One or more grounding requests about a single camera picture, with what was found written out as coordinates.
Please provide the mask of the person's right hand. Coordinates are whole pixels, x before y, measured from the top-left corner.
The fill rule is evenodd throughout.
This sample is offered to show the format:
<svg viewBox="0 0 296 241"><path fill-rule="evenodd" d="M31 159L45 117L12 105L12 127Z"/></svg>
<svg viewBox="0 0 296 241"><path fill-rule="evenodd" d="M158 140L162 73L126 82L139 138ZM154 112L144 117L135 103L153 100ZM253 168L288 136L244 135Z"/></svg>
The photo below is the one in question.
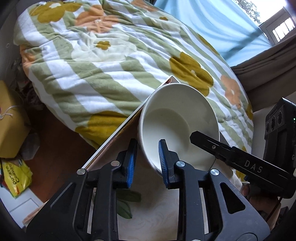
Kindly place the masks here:
<svg viewBox="0 0 296 241"><path fill-rule="evenodd" d="M281 201L277 195L268 193L267 190L260 190L251 184L243 185L241 193L259 213L265 213L266 220L278 218Z"/></svg>

